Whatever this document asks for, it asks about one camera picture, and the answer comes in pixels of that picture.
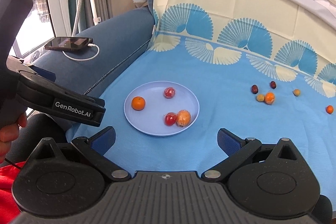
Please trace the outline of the person's left hand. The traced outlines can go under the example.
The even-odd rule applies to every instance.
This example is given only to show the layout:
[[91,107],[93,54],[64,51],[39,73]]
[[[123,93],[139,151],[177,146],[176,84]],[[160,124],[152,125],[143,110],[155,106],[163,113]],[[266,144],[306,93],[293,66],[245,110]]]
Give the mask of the person's left hand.
[[20,115],[18,120],[13,124],[4,126],[0,130],[0,163],[5,161],[6,155],[11,149],[11,142],[15,141],[19,136],[19,129],[26,127],[27,116],[26,113]]

